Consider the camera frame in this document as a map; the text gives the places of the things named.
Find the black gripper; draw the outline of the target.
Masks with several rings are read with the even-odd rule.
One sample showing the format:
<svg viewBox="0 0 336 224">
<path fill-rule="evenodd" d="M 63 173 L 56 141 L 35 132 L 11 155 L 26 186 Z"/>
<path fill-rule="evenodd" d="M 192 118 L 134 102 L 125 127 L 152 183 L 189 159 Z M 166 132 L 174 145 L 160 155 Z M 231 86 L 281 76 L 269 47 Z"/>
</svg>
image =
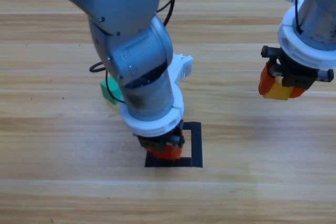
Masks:
<svg viewBox="0 0 336 224">
<path fill-rule="evenodd" d="M 184 121 L 180 120 L 171 131 L 156 137 L 144 137 L 137 135 L 140 145 L 152 154 L 162 152 L 162 158 L 177 160 L 181 158 L 182 146 L 184 145 L 183 133 Z"/>
<path fill-rule="evenodd" d="M 291 87 L 291 99 L 301 96 L 316 81 L 331 82 L 334 79 L 333 69 L 306 67 L 291 59 L 282 48 L 263 46 L 261 56 L 268 58 L 258 87 L 263 97 L 276 97 L 275 77 L 282 77 L 282 85 Z"/>
</svg>

